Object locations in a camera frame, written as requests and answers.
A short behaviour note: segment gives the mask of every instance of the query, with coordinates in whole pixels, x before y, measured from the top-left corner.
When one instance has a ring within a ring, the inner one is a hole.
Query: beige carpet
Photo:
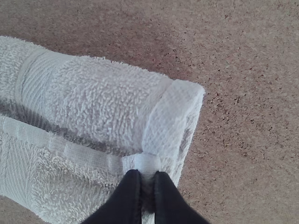
[[[213,224],[297,224],[298,0],[0,0],[0,35],[202,84],[179,188]],[[42,224],[0,199],[0,224]]]

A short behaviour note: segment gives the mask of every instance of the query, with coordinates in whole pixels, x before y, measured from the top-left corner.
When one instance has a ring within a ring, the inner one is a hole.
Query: floor
[[[298,224],[298,0],[0,0],[0,35],[202,84],[179,189],[211,223]],[[43,224],[0,198],[0,224]]]

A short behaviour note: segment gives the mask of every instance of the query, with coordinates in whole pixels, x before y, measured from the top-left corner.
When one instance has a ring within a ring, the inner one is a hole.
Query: white towel
[[[130,169],[145,183],[165,171],[177,185],[203,95],[195,83],[0,36],[0,194],[76,224]]]

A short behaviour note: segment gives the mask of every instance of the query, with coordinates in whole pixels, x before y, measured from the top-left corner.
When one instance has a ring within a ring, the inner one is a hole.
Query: folded towel
[[[145,191],[157,170],[177,185],[203,95],[195,83],[0,36],[0,194],[73,224],[130,169]]]

